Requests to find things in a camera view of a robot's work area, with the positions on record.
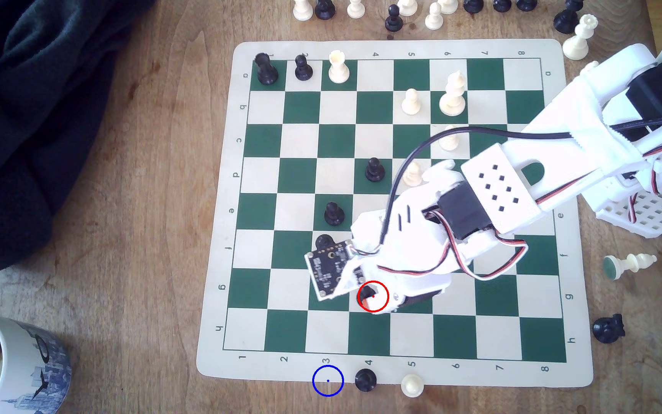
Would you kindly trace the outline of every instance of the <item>dark fabric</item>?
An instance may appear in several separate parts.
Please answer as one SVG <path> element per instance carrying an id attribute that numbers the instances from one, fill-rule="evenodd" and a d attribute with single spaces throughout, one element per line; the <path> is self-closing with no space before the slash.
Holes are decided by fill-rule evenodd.
<path id="1" fill-rule="evenodd" d="M 0 269 L 47 244 L 154 0 L 0 0 Z"/>

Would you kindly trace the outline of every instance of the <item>chessboard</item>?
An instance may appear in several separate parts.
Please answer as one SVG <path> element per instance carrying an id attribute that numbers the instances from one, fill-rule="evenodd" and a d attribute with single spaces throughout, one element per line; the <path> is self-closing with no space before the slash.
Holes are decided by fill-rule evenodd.
<path id="1" fill-rule="evenodd" d="M 345 53 L 350 71 L 340 84 L 328 77 L 335 49 Z M 271 85 L 257 79 L 254 56 L 260 52 L 279 71 Z M 298 54 L 313 68 L 309 80 L 295 77 Z M 438 99 L 454 71 L 467 81 L 466 108 L 448 117 Z M 318 235 L 351 239 L 350 225 L 359 214 L 384 208 L 392 177 L 421 141 L 447 125 L 520 131 L 564 86 L 563 53 L 554 40 L 239 45 L 198 370 L 243 380 L 354 382 L 356 372 L 369 368 L 383 384 L 399 384 L 408 373 L 426 384 L 590 384 L 591 334 L 575 200 L 516 232 L 529 252 L 508 274 L 479 281 L 453 273 L 443 294 L 391 314 L 365 312 L 355 295 L 318 301 L 304 261 Z M 412 116 L 401 110 L 409 88 L 418 90 L 422 105 Z M 459 169 L 503 139 L 464 134 L 455 150 L 433 145 L 417 161 L 425 169 L 454 159 Z M 380 182 L 364 176 L 370 157 L 388 171 Z M 543 174 L 538 166 L 522 170 L 531 184 Z M 401 184 L 399 192 L 406 188 Z M 324 221 L 330 201 L 346 212 L 337 227 Z M 493 271 L 513 249 L 503 246 L 477 257 L 474 272 Z"/>

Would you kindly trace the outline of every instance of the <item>wooden table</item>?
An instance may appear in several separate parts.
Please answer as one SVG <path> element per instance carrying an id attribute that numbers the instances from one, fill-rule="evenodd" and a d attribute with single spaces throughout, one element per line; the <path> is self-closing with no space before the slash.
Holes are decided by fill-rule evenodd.
<path id="1" fill-rule="evenodd" d="M 386 4 L 365 0 L 359 21 L 337 2 L 331 21 L 299 22 L 292 2 L 161 0 L 134 27 L 83 174 L 52 242 L 0 272 L 0 315 L 40 325 L 70 346 L 73 384 L 62 412 L 662 412 L 662 237 L 642 240 L 597 221 L 580 200 L 590 318 L 620 312 L 628 335 L 593 340 L 595 378 L 581 389 L 399 386 L 336 398 L 307 382 L 212 379 L 196 369 L 198 325 L 221 157 L 229 69 L 243 41 L 384 40 Z M 432 32 L 429 1 L 395 39 L 556 38 L 561 0 L 500 15 L 490 2 L 446 16 Z M 630 43 L 653 48 L 642 0 L 590 0 L 600 25 L 591 52 L 566 62 L 572 79 Z M 605 254 L 658 262 L 618 282 Z"/>

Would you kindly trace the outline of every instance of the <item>red circle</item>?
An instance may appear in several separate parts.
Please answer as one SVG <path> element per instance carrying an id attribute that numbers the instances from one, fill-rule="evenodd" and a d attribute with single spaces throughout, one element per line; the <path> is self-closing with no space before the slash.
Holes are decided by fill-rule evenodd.
<path id="1" fill-rule="evenodd" d="M 370 309 L 367 309 L 366 307 L 364 307 L 364 305 L 362 304 L 362 300 L 359 298 L 359 295 L 362 293 L 362 288 L 365 287 L 367 284 L 370 284 L 370 283 L 376 283 L 376 284 L 381 285 L 382 287 L 385 288 L 385 292 L 387 292 L 387 301 L 385 302 L 384 305 L 382 305 L 381 308 L 379 308 L 379 309 L 376 310 L 376 311 L 373 311 L 373 310 L 370 310 Z M 384 309 L 385 306 L 387 306 L 387 304 L 390 303 L 390 291 L 387 290 L 387 287 L 386 287 L 385 284 L 383 284 L 382 282 L 379 282 L 379 281 L 367 281 L 367 282 L 364 282 L 364 284 L 363 284 L 362 286 L 360 286 L 360 287 L 359 287 L 359 290 L 357 291 L 357 303 L 359 304 L 359 306 L 362 306 L 362 309 L 364 309 L 365 311 L 367 311 L 367 312 L 369 312 L 369 313 L 377 313 L 377 312 L 381 311 L 382 309 Z"/>

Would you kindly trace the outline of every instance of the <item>blue circle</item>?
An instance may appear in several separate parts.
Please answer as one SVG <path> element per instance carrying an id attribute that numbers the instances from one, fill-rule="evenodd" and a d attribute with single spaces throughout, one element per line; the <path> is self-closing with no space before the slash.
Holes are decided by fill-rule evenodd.
<path id="1" fill-rule="evenodd" d="M 338 391 L 336 391 L 336 392 L 333 393 L 333 394 L 324 394 L 324 393 L 322 393 L 321 391 L 319 391 L 319 390 L 316 388 L 316 374 L 321 370 L 321 368 L 326 368 L 326 367 L 331 367 L 331 368 L 335 369 L 335 370 L 338 371 L 338 373 L 341 375 L 341 386 L 338 388 Z M 335 396 L 336 394 L 338 394 L 339 392 L 341 392 L 341 389 L 342 389 L 342 388 L 344 388 L 344 374 L 341 373 L 341 370 L 340 370 L 340 369 L 336 368 L 336 367 L 333 366 L 333 365 L 322 365 L 320 368 L 318 368 L 318 369 L 316 370 L 316 372 L 313 373 L 313 378 L 311 378 L 310 381 L 313 383 L 313 389 L 316 390 L 317 393 L 321 394 L 321 395 L 324 396 L 324 397 L 333 397 L 333 396 Z"/>

